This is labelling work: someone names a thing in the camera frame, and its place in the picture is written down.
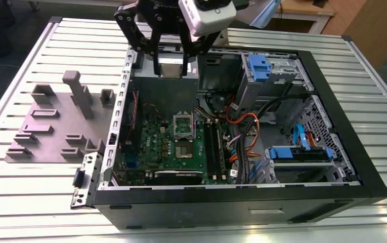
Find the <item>ram slot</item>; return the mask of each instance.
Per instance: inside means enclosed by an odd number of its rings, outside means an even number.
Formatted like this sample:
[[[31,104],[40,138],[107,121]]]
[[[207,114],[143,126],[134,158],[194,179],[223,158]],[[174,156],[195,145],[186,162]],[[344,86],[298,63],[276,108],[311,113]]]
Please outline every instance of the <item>ram slot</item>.
[[[215,180],[218,176],[222,174],[219,138],[215,123],[206,125],[204,135],[206,135],[207,173],[208,177]]]

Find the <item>floor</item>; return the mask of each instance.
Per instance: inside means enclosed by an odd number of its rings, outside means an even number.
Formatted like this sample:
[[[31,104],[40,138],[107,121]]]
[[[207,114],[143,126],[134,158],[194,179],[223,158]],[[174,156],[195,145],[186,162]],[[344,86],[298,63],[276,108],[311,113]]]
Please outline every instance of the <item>floor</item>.
[[[16,17],[16,24],[7,29],[8,38],[13,44],[12,53],[0,58],[0,97],[9,85],[27,54],[39,38],[51,16],[71,18],[111,20],[115,9],[112,7],[40,3],[40,10],[32,12],[27,2],[15,1],[11,10]],[[378,70],[387,83],[387,62]]]

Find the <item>black chassis frame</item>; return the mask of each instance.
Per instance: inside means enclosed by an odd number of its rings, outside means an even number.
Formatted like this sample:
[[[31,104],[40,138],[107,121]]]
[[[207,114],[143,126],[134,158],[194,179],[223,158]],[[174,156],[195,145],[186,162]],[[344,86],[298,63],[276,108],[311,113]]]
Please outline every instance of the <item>black chassis frame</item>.
[[[268,208],[279,210],[288,206],[299,207],[299,213],[295,217],[279,223],[315,222],[354,206],[370,205],[387,198],[387,187],[320,72],[312,54],[307,51],[246,47],[211,48],[208,53],[243,54],[248,51],[268,51],[296,55],[326,109],[332,123],[334,133],[339,136],[347,156],[352,162],[358,175],[355,180],[359,180],[362,184],[359,186],[327,187],[286,186],[252,188],[246,185],[231,189],[151,190],[150,188],[147,190],[139,188],[131,190],[96,190],[92,192],[95,193],[92,207],[100,210],[119,229],[268,224],[274,222],[267,217],[259,220],[236,218],[239,215],[236,215],[234,210],[242,211],[243,208],[247,210],[267,210]],[[306,204],[314,204],[314,206],[303,208]],[[135,209],[140,210],[134,215],[136,215],[139,222],[143,223],[138,223],[138,220],[130,220],[124,217],[127,211]],[[164,214],[156,214],[158,211],[167,212]],[[152,217],[154,214],[160,218],[148,220],[148,217]]]

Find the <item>chip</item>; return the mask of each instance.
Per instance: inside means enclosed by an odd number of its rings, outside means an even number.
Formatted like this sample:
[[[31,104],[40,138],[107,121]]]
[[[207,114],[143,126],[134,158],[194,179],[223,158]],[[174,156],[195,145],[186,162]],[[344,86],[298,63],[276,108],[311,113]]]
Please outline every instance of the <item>chip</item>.
[[[192,158],[194,157],[194,143],[176,142],[175,143],[175,157]]]

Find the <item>gray plastic block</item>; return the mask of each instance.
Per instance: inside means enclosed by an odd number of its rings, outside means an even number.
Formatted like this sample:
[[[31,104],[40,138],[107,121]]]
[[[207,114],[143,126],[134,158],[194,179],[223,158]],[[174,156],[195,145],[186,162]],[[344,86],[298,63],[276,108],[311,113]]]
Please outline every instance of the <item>gray plastic block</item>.
[[[90,91],[88,91],[88,87],[87,86],[82,86],[83,88],[83,92],[84,94],[90,94]],[[78,105],[78,102],[76,102],[76,99],[75,99],[75,96],[71,95],[71,98],[72,98],[72,102],[75,105]],[[90,105],[92,105],[92,98],[91,98],[91,95],[90,95]]]
[[[83,116],[86,119],[92,118],[92,110],[91,110],[91,95],[87,91],[84,91],[80,83],[79,83],[80,73],[79,71],[66,71],[63,75],[63,83],[66,83],[72,90],[76,104],[80,108],[80,111],[83,113]]]
[[[26,125],[23,132],[26,132],[26,133],[52,133],[54,127],[51,125]]]
[[[63,158],[84,158],[84,154],[79,150],[79,148],[62,148],[60,155],[63,156]]]
[[[58,118],[60,113],[55,109],[36,109],[31,112],[34,118]]]
[[[104,154],[104,149],[106,149],[106,145],[102,139],[99,139],[98,141],[98,146],[92,144],[91,139],[87,139],[87,143],[86,143],[87,153],[98,152],[100,154]]]
[[[5,155],[11,158],[30,158],[31,151],[26,147],[18,146],[16,148],[9,148]]]
[[[31,96],[38,104],[50,105],[50,96],[55,96],[50,85],[36,85],[31,92]]]
[[[83,134],[66,134],[66,142],[71,145],[86,144],[87,139]]]
[[[76,157],[64,158],[60,154],[62,149],[79,148],[86,153],[87,139],[91,139],[95,144],[99,139],[106,141],[114,109],[102,106],[100,92],[91,94],[91,109],[95,119],[84,119],[79,106],[75,106],[72,103],[71,94],[55,93],[54,96],[48,96],[51,104],[34,103],[31,105],[19,133],[24,132],[27,125],[51,126],[54,131],[52,133],[32,133],[38,139],[38,143],[23,144],[32,153],[31,157],[18,156],[11,158],[5,156],[5,162],[82,163],[82,159]],[[55,118],[34,117],[31,114],[39,109],[55,109],[60,116]],[[83,135],[83,138],[79,138],[79,144],[70,144],[66,140],[67,135],[79,134]],[[13,140],[11,148],[16,148],[18,146],[20,144]]]
[[[114,90],[103,89],[100,91],[100,102],[103,107],[114,107],[115,106],[115,93]]]
[[[32,133],[19,133],[15,135],[13,140],[19,144],[30,144],[30,143],[38,143],[38,138]]]

